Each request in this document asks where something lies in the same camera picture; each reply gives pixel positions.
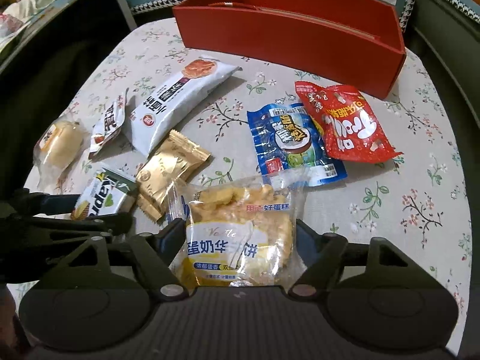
screw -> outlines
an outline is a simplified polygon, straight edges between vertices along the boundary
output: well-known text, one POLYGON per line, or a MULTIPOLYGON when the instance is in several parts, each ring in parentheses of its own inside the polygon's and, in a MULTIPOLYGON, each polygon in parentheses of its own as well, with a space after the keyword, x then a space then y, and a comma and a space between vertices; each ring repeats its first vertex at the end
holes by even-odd
POLYGON ((308 284, 297 284, 292 288, 292 292, 295 295, 301 296, 301 297, 310 297, 313 296, 317 293, 317 290, 315 287, 312 287, 311 285, 308 284))
POLYGON ((183 293, 183 287, 178 284, 167 284, 160 288, 160 292, 168 297, 174 297, 183 293))

floral tablecloth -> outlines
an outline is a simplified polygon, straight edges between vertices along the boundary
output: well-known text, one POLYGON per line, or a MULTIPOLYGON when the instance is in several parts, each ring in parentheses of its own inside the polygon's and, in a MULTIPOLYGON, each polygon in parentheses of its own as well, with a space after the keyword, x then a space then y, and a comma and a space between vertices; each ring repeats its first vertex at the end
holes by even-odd
MULTIPOLYGON (((92 73, 69 109, 87 127, 126 87, 142 102, 169 74, 201 54, 240 65, 177 129, 213 154, 191 182, 217 185, 258 173, 247 111, 268 103, 291 104, 295 80, 333 81, 292 68, 219 52, 185 48, 174 19, 130 33, 92 73)), ((448 347, 457 353, 467 315, 472 258, 470 212, 460 156, 442 102, 419 58, 407 50, 405 65, 386 101, 365 96, 390 142, 405 154, 386 163, 346 163, 349 177, 311 188, 303 220, 318 233, 333 231, 351 242, 385 237, 443 284, 459 308, 448 347)), ((85 151, 51 193, 81 193, 99 163, 85 151)), ((135 175, 146 161, 120 135, 103 149, 104 161, 135 175)), ((35 191, 34 168, 26 186, 35 191)), ((136 231, 157 233, 139 209, 136 231)), ((10 286, 17 302, 28 285, 10 286)))

green leaf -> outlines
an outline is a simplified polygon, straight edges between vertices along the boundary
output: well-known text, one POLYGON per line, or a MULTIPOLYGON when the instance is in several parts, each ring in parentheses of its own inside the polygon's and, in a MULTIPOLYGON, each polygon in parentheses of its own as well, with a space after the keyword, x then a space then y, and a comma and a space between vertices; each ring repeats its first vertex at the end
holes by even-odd
POLYGON ((113 197, 112 197, 112 194, 110 193, 105 199, 105 207, 111 207, 111 206, 113 206, 113 197))

red open cardboard box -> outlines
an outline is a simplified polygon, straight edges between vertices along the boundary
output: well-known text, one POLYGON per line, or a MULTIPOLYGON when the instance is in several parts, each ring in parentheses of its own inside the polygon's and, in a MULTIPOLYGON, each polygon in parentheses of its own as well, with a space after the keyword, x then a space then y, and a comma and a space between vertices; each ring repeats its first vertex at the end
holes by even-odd
POLYGON ((286 65, 380 99, 405 61, 395 7, 378 0, 186 0, 173 12, 186 47, 286 65), (208 6, 224 2, 251 7, 208 6))

blue snack package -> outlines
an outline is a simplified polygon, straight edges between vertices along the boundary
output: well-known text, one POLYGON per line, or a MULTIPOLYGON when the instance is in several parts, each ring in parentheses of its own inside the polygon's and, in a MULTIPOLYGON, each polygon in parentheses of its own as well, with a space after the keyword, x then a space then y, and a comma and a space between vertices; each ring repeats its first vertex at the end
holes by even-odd
POLYGON ((311 167, 309 187, 347 177, 343 162, 327 156, 322 137, 302 103, 267 104, 247 112, 247 118, 263 175, 311 167))

